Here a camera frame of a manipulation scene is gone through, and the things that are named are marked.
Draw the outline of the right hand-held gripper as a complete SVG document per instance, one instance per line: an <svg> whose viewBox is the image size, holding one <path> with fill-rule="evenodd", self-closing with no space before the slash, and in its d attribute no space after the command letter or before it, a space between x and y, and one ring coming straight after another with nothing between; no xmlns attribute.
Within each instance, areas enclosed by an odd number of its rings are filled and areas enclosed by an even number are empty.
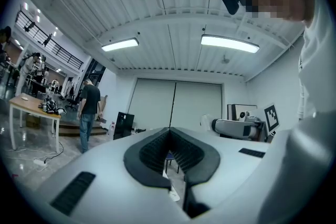
<svg viewBox="0 0 336 224"><path fill-rule="evenodd" d="M227 119L212 120L212 131L225 138L268 142L280 125L274 103L264 108L230 104L227 112Z"/></svg>

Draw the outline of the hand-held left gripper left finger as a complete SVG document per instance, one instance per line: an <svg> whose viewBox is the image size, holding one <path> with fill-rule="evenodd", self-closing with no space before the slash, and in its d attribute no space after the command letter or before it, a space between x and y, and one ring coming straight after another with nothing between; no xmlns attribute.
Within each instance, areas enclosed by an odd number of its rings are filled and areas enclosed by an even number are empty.
<svg viewBox="0 0 336 224"><path fill-rule="evenodd" d="M170 141L165 127L130 146L123 157L128 173L143 186L170 190L171 183L163 176Z"/></svg>

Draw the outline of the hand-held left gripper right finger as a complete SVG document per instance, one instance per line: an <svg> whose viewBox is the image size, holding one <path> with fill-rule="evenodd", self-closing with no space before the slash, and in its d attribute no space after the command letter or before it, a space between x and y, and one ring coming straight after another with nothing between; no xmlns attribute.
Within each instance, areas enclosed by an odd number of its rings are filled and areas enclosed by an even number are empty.
<svg viewBox="0 0 336 224"><path fill-rule="evenodd" d="M219 167L219 152L185 131L170 128L169 151L184 173L185 192L183 210L194 218L209 210L209 206L197 201L192 187L208 182Z"/></svg>

